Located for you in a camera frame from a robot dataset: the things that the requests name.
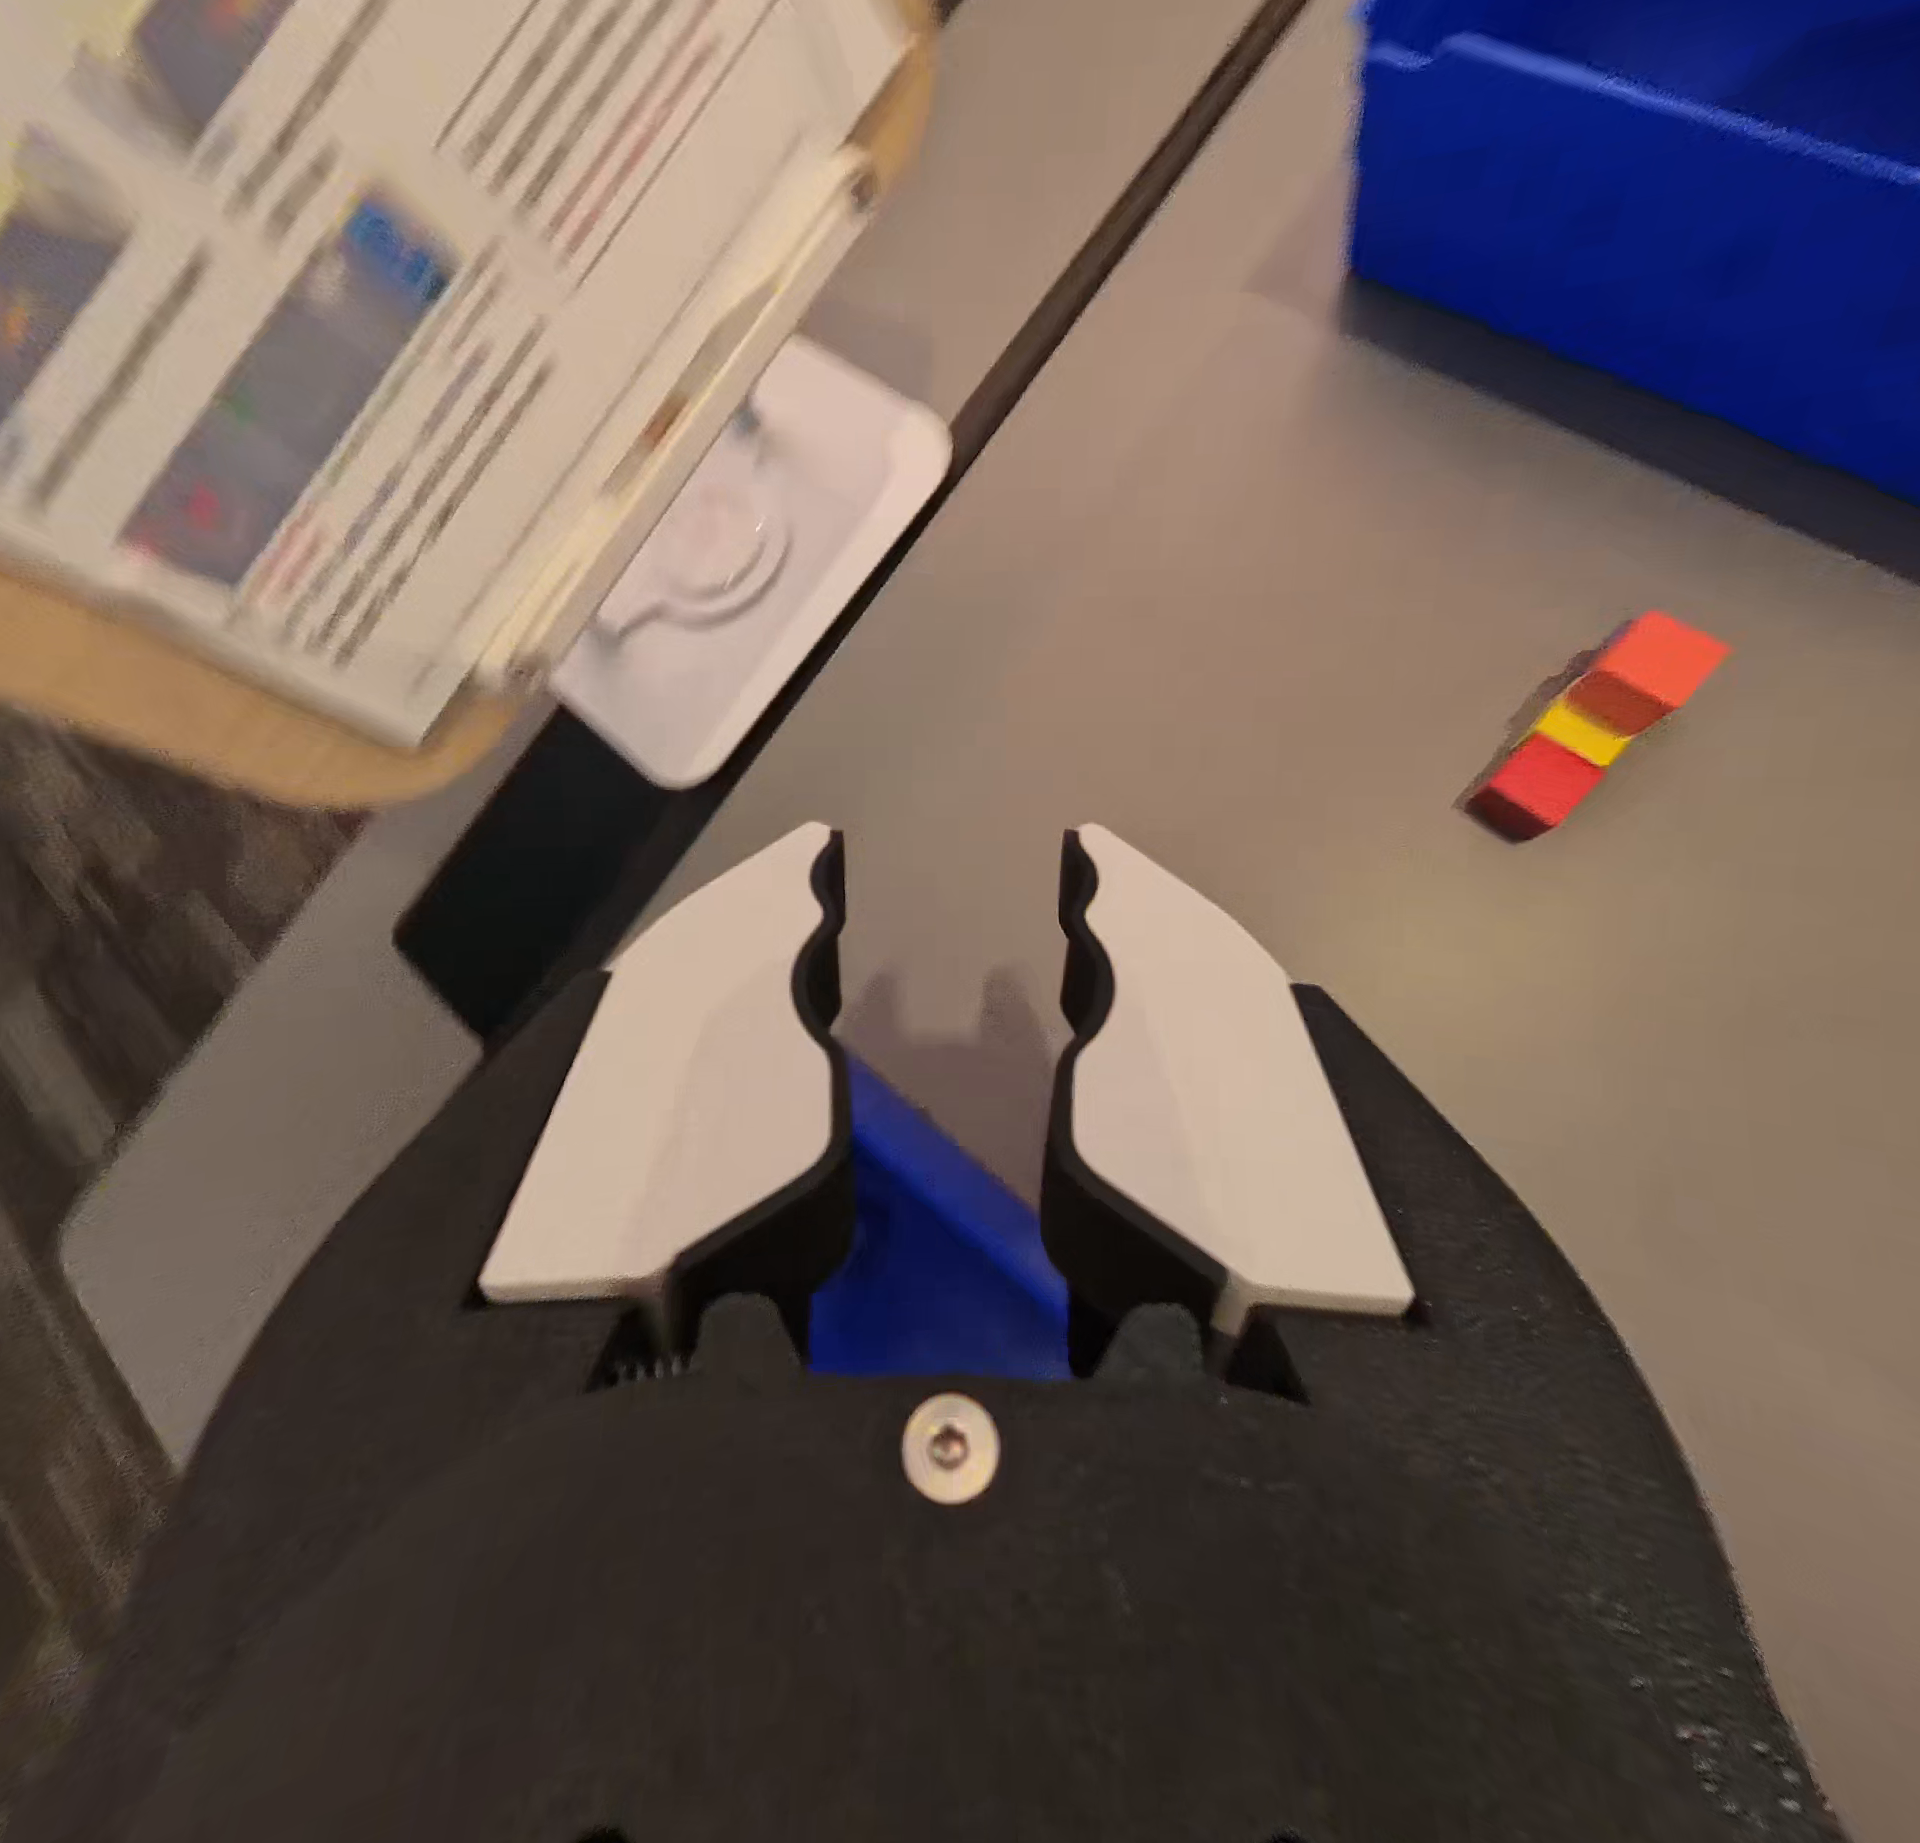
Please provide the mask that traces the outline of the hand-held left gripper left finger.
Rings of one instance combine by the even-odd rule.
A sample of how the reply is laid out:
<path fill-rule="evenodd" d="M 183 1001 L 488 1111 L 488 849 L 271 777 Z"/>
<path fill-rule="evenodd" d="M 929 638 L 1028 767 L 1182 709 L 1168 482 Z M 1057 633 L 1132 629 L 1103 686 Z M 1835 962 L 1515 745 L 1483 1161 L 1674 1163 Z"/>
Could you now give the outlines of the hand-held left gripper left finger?
<path fill-rule="evenodd" d="M 486 1303 L 810 1303 L 853 1234 L 845 919 L 845 838 L 803 822 L 616 958 Z"/>

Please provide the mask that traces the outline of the red wooden cube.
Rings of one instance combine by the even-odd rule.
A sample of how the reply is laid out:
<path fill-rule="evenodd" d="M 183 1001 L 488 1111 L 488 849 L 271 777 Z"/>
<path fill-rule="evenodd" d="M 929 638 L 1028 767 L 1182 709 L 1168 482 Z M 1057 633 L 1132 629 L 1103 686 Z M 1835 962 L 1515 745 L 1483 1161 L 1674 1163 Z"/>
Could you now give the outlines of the red wooden cube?
<path fill-rule="evenodd" d="M 1531 732 L 1476 779 L 1461 809 L 1500 840 L 1524 845 L 1567 822 L 1606 775 L 1606 766 Z"/>

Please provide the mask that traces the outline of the black rectangular desk panel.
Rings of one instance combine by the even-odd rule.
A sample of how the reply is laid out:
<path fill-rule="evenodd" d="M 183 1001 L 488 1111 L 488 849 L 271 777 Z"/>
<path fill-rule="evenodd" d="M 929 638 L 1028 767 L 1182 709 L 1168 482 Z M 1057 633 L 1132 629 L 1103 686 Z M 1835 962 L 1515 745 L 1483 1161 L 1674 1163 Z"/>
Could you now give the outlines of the black rectangular desk panel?
<path fill-rule="evenodd" d="M 708 805 L 708 784 L 648 779 L 560 704 L 397 919 L 397 954 L 494 1053 L 557 986 L 600 965 Z"/>

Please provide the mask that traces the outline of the yellow wooden cube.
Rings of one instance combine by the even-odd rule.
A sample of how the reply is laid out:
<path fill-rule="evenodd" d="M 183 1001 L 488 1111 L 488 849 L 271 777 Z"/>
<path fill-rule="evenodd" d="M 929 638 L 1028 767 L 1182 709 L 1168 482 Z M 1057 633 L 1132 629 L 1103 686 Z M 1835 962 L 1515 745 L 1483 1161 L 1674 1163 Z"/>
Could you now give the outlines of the yellow wooden cube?
<path fill-rule="evenodd" d="M 1564 749 L 1595 769 L 1611 767 L 1634 737 L 1634 731 L 1611 726 L 1567 697 L 1549 702 L 1528 731 L 1528 741 Z"/>

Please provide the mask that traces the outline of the orange wooden cube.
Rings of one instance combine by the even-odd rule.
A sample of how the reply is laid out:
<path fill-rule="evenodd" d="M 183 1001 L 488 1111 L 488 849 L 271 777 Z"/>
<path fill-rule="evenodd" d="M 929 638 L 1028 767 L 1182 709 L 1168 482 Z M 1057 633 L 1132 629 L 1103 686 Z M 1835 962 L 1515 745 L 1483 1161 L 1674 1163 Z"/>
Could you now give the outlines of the orange wooden cube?
<path fill-rule="evenodd" d="M 1586 663 L 1567 701 L 1597 726 L 1637 737 L 1683 709 L 1731 647 L 1664 611 L 1626 619 Z"/>

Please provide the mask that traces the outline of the blue plastic bin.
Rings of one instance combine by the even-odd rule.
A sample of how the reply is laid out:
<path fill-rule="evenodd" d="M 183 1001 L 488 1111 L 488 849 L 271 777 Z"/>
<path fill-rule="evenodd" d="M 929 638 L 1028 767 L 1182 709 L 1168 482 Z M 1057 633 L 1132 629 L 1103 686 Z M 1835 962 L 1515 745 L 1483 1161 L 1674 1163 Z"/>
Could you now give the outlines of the blue plastic bin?
<path fill-rule="evenodd" d="M 1065 1381 L 1067 1288 L 1033 1209 L 855 1058 L 848 1084 L 855 1238 L 813 1301 L 810 1370 Z"/>
<path fill-rule="evenodd" d="M 1359 24 L 1359 279 L 1916 503 L 1918 0 Z"/>

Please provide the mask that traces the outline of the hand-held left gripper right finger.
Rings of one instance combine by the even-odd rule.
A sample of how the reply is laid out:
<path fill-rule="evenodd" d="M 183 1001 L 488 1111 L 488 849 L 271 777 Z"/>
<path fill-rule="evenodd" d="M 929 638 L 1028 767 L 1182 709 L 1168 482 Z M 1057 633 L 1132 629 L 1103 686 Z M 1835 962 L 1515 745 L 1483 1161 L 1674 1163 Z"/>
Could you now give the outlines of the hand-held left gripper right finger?
<path fill-rule="evenodd" d="M 1404 1323 L 1415 1284 L 1287 969 L 1119 833 L 1063 838 L 1044 1252 L 1073 1342 L 1139 1307 Z"/>

